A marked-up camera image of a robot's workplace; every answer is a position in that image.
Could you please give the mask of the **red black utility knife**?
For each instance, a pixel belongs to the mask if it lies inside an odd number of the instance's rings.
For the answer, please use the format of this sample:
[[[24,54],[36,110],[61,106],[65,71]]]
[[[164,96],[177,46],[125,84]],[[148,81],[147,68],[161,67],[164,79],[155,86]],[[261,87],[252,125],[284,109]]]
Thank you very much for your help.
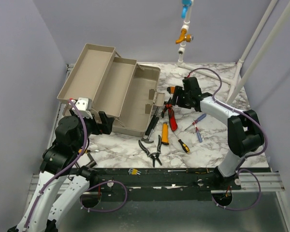
[[[171,128],[171,131],[176,131],[178,128],[175,116],[174,116],[174,110],[172,108],[168,109],[168,117],[169,117],[169,125]]]

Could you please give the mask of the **taupe plastic tool box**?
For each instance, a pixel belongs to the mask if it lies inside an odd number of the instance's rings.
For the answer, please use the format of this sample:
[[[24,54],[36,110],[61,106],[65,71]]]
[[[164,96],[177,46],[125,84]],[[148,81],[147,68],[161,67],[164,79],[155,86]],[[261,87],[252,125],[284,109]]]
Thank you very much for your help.
[[[158,92],[160,68],[123,58],[115,47],[85,44],[57,99],[70,115],[68,99],[89,98],[90,112],[98,123],[98,112],[114,117],[113,132],[143,137],[155,107],[165,99]]]

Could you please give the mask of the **black handled claw hammer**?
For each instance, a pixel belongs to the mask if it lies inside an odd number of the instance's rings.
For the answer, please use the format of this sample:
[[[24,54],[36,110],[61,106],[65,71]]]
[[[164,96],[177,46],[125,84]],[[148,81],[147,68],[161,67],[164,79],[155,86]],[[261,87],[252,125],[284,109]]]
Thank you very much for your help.
[[[151,136],[153,129],[155,128],[158,120],[159,120],[159,117],[158,117],[159,109],[160,109],[160,107],[156,108],[155,113],[154,113],[154,115],[153,115],[153,117],[148,125],[148,128],[145,132],[145,136],[141,139],[143,142],[145,142],[147,144],[153,143],[153,141],[150,140],[150,136]]]

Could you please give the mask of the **yellow black screwdriver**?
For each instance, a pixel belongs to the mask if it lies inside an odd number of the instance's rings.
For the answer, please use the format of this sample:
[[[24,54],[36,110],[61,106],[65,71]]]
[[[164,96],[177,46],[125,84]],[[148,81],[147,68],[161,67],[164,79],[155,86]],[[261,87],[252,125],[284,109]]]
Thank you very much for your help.
[[[175,132],[173,132],[173,134],[175,135],[177,141],[181,145],[181,148],[183,149],[183,151],[188,154],[190,152],[189,147],[178,137],[178,135]]]

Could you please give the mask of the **orange black utility knife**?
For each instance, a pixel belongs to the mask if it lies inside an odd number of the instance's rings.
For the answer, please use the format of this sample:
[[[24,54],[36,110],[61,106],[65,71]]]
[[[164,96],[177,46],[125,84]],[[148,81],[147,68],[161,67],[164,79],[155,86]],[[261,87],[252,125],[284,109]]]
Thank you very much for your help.
[[[169,145],[169,139],[168,139],[168,123],[167,122],[164,122],[163,125],[162,125],[161,143],[163,145]]]

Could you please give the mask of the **orange black needle-nose pliers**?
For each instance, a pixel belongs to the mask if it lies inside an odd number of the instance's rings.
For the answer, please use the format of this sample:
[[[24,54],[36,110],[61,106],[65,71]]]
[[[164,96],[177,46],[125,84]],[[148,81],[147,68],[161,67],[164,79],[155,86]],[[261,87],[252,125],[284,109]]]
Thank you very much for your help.
[[[164,108],[161,112],[161,117],[164,118],[165,113],[168,112],[168,117],[171,118],[174,115],[172,98],[164,102]]]

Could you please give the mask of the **small blue clear screwdriver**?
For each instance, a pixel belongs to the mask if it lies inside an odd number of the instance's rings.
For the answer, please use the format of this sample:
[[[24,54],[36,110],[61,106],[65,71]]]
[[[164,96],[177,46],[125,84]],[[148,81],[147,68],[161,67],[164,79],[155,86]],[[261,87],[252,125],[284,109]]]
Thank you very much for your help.
[[[203,142],[203,139],[202,139],[201,134],[200,134],[200,131],[199,131],[199,129],[197,127],[195,127],[195,132],[196,132],[196,136],[198,138],[198,141],[200,143],[202,143]]]

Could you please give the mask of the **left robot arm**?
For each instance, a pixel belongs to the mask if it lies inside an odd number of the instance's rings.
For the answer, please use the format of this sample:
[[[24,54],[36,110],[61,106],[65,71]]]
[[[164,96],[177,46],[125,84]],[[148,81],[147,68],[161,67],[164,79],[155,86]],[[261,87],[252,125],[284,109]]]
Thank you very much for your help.
[[[58,196],[58,191],[71,173],[72,167],[83,155],[89,136],[110,134],[114,118],[100,111],[101,123],[95,118],[81,116],[81,111],[72,109],[69,116],[59,120],[55,140],[45,150],[40,166],[39,179],[31,202],[21,221],[10,232],[56,232],[63,217],[87,190],[97,187],[97,175],[82,166],[76,172],[70,186]]]

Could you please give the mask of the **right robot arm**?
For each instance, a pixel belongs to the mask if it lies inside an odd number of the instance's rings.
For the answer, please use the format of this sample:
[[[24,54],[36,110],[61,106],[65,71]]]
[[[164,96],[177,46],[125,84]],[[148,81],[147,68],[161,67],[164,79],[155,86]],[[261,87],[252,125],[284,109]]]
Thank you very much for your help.
[[[202,93],[196,77],[183,80],[183,86],[175,86],[171,104],[181,108],[193,108],[197,112],[206,113],[227,126],[229,151],[212,176],[213,185],[224,189],[230,179],[252,152],[265,142],[257,113],[253,110],[242,111],[224,104],[208,92]]]

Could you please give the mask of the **black orange hex key set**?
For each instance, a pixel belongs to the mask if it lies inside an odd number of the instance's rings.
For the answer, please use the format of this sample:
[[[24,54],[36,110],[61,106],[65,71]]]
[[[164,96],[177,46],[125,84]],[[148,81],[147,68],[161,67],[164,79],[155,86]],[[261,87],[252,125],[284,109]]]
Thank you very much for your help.
[[[168,92],[169,94],[173,94],[174,91],[175,91],[175,87],[167,87],[167,92]]]

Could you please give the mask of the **yellow hex key set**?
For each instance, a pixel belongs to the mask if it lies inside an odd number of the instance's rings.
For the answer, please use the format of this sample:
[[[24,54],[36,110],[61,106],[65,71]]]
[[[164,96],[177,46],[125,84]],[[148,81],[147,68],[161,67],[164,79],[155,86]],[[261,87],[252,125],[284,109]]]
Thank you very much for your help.
[[[137,169],[134,169],[134,168],[130,168],[130,169],[128,170],[128,173],[129,173],[130,175],[140,175],[140,174],[141,174],[141,171],[139,171],[139,170],[137,170]]]

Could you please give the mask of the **orange brass faucet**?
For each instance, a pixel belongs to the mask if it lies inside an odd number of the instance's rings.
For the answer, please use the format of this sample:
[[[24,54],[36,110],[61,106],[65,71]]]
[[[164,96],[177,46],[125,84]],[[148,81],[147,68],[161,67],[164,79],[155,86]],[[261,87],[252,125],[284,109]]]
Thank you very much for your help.
[[[181,33],[179,38],[175,41],[175,44],[180,44],[182,42],[190,43],[194,39],[192,34],[188,34],[188,30],[186,28],[181,29]]]

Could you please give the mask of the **long black screwdriver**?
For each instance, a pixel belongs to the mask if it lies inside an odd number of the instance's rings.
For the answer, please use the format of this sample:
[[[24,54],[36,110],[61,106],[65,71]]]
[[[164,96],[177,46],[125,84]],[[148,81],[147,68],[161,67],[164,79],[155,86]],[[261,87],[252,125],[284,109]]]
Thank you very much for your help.
[[[185,172],[185,173],[196,173],[196,174],[208,174],[212,171],[207,168],[187,168],[187,169],[177,169],[177,170],[167,170],[167,172]]]

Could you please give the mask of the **small orange handled screwdriver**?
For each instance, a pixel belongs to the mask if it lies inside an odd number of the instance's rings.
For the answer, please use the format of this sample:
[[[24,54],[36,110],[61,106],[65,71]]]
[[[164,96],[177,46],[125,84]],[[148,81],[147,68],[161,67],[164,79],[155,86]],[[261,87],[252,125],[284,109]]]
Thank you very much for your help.
[[[87,154],[87,153],[95,153],[95,152],[99,152],[99,150],[90,150],[90,149],[86,149],[85,151],[84,151],[84,154]]]

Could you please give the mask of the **black metal l bracket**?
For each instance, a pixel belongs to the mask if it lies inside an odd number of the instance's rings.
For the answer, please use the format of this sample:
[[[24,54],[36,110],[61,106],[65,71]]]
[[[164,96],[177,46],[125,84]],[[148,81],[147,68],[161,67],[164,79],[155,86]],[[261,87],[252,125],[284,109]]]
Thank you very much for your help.
[[[94,158],[92,157],[92,155],[90,153],[84,154],[82,155],[78,161],[75,163],[74,167],[76,168],[80,168],[82,166],[88,166],[88,167],[93,167],[95,166],[97,163],[94,160]]]

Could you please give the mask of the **white pvc pipe frame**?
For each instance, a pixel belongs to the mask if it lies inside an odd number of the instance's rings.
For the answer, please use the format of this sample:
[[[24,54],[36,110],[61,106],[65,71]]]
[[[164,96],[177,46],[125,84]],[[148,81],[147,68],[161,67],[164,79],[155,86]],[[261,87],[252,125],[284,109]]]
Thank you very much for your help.
[[[237,61],[234,77],[243,72],[240,86],[248,86],[257,74],[268,76],[270,51],[281,54],[286,48],[281,42],[283,33],[290,32],[290,0],[195,0],[183,28],[195,40],[181,43],[179,67]]]

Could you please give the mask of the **black mounting rail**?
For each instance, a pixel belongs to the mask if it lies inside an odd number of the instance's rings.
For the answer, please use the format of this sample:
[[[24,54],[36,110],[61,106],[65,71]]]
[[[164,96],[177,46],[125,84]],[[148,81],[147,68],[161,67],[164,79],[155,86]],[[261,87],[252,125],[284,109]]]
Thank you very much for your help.
[[[141,168],[140,175],[130,175],[127,168],[73,168],[71,174],[89,178],[94,189],[87,191],[88,196],[97,196],[103,202],[158,202],[158,201],[209,201],[212,191],[225,193],[227,190],[240,190],[235,183],[235,175],[219,186],[212,182],[212,172],[196,174],[167,172],[167,168]]]

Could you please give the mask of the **aluminium extrusion frame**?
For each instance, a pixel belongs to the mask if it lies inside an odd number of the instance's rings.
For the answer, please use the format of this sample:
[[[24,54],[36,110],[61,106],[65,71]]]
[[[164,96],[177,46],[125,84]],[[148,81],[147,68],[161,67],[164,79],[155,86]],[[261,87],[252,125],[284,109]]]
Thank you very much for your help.
[[[65,68],[65,78],[64,80],[67,79],[67,77],[69,76],[69,72],[68,69],[70,68],[70,66],[72,66],[71,64],[66,64],[66,68]],[[43,147],[43,150],[42,150],[42,153],[51,146],[52,142],[53,142],[53,135],[54,135],[54,131],[55,131],[55,127],[56,127],[56,124],[57,124],[57,120],[58,120],[58,117],[59,117],[59,111],[60,111],[60,107],[61,107],[61,103],[60,101],[57,99],[57,97],[54,98],[54,102],[55,102],[55,109],[53,111],[51,111],[52,113],[52,124],[51,124],[51,132],[49,133],[49,138],[47,140],[47,144]],[[39,156],[40,159],[39,159],[39,165],[41,165],[42,163],[42,155]],[[29,207],[29,204],[31,202],[31,199],[32,199],[32,196],[33,196],[33,193],[30,193],[30,189],[28,191],[28,195],[27,195],[27,200],[26,200],[26,204],[25,204],[25,208],[24,208],[24,213],[26,213],[28,207]]]

